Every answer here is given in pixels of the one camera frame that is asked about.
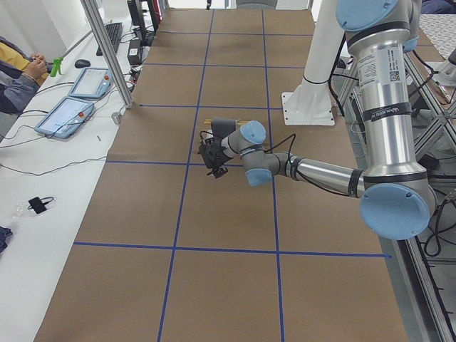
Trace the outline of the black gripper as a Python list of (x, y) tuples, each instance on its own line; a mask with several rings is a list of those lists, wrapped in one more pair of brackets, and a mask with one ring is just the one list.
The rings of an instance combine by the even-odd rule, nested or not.
[(229, 161), (229, 157), (224, 154), (224, 150), (222, 141), (216, 138), (207, 138), (200, 143), (198, 153), (202, 156), (207, 169), (210, 169), (208, 175), (219, 178), (228, 172), (224, 164)]

